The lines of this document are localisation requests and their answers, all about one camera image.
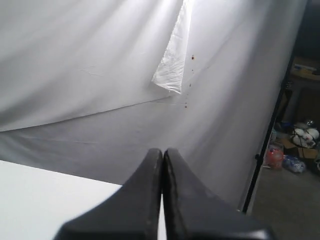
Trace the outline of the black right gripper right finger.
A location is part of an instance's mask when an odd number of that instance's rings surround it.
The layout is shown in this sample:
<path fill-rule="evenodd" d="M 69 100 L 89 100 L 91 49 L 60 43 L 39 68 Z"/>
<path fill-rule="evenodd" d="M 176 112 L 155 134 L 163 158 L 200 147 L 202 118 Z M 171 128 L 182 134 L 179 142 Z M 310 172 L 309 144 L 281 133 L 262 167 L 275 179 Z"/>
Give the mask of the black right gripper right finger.
<path fill-rule="evenodd" d="M 274 240 L 265 224 L 237 211 L 208 189 L 177 149 L 163 162 L 163 205 L 169 240 Z"/>

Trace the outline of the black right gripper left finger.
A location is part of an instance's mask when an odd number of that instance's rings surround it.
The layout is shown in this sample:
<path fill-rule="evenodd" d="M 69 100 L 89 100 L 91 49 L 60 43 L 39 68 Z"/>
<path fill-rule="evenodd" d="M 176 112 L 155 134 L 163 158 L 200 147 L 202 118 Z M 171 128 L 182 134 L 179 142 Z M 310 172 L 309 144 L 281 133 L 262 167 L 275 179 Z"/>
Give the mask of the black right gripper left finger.
<path fill-rule="evenodd" d="M 64 223 L 56 240 L 156 240 L 163 154 L 148 150 L 132 176 L 112 196 Z"/>

